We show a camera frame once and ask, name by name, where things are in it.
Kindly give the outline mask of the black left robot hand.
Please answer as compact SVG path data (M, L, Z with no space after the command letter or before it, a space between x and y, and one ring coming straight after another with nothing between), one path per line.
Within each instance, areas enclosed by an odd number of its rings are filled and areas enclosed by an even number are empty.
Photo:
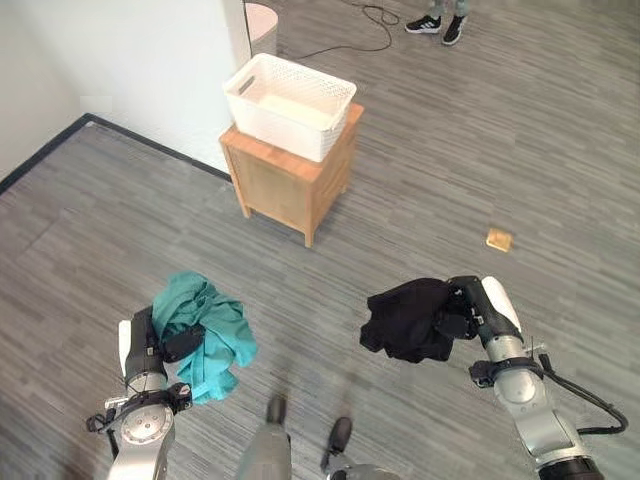
M168 340L160 340L153 326L152 313L152 307L148 306L118 325L119 356L126 384L148 373L167 378L165 363L186 359L204 343L205 328L201 325L190 326Z

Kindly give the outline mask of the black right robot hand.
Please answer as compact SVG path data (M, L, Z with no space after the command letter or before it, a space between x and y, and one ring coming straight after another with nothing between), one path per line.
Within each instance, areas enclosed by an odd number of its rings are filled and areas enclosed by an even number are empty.
M445 284L447 299L436 313L436 331L452 339L479 337L483 347L502 336L523 341L516 322L496 308L478 277L452 277Z

